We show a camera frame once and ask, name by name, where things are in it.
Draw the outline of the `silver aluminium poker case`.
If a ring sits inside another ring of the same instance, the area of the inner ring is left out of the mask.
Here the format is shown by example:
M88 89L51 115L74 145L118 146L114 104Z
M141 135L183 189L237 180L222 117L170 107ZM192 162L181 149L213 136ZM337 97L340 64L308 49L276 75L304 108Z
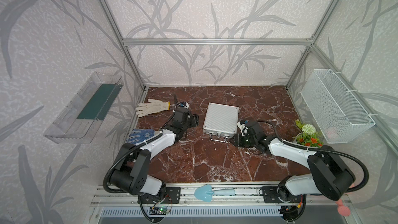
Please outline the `silver aluminium poker case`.
M211 141L225 143L237 133L239 107L209 103L203 133Z

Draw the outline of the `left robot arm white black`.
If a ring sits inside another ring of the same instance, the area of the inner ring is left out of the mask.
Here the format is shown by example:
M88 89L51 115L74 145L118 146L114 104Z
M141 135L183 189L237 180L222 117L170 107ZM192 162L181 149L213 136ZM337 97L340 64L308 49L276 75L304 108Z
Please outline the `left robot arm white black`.
M151 160L163 150L173 146L190 128L199 125L199 116L192 113L189 103L174 97L174 110L158 134L135 144L125 143L113 165L105 174L103 188L107 193L129 193L150 196L158 201L166 197L166 183L148 175Z

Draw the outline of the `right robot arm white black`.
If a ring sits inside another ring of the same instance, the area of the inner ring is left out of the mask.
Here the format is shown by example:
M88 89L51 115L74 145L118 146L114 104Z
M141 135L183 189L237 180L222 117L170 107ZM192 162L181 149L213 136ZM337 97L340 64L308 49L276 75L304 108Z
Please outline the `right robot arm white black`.
M337 201L342 195L364 188L370 178L366 165L349 154L324 145L320 148L305 147L282 139L278 133L266 135L259 121L241 120L239 132L232 139L236 147L256 148L261 153L298 163L310 173L287 176L279 184L278 197L288 202L290 197L321 195Z

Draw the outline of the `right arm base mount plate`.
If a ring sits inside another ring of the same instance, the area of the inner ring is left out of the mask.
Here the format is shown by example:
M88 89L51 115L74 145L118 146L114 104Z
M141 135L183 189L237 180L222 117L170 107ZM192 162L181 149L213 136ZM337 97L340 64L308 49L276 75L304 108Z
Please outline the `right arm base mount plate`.
M302 195L294 196L285 189L280 189L277 186L264 186L259 189L259 194L263 197L265 203L276 204L299 204L302 203Z

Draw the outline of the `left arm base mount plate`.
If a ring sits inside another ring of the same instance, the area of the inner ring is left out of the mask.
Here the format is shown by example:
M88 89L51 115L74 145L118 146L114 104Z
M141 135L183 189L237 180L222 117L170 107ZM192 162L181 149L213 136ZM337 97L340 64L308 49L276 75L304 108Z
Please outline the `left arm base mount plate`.
M162 187L157 195L143 194L138 196L143 204L178 204L181 197L180 187Z

